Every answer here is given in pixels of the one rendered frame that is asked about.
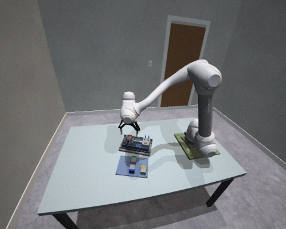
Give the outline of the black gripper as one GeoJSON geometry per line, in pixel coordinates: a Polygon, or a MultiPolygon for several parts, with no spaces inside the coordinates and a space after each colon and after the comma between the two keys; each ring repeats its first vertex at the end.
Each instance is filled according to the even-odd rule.
{"type": "MultiPolygon", "coordinates": [[[[122,120],[121,120],[121,123],[120,123],[120,125],[122,124],[122,120]]],[[[131,123],[131,124],[126,124],[126,123],[124,123],[122,126],[120,126],[119,125],[119,128],[120,128],[120,132],[121,132],[121,135],[122,135],[122,128],[125,126],[125,125],[130,125],[130,126],[132,126],[135,130],[136,130],[136,137],[138,136],[138,131],[140,131],[140,128],[139,128],[139,126],[138,126],[138,124],[137,124],[137,121],[134,121],[133,123],[131,123]],[[135,126],[135,125],[136,126],[135,126]]]]}

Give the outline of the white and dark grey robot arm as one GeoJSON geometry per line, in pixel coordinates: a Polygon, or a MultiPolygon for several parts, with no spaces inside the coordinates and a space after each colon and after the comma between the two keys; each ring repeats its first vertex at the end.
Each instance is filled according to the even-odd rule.
{"type": "Polygon", "coordinates": [[[198,94],[198,119],[190,122],[187,131],[184,132],[185,136],[181,136],[181,139],[188,148],[196,147],[202,156],[213,157],[217,152],[215,135],[212,132],[213,94],[222,82],[222,75],[206,60],[197,60],[181,68],[139,103],[136,103],[134,93],[125,92],[120,117],[126,124],[133,123],[165,90],[189,80],[193,81],[198,94]]]}

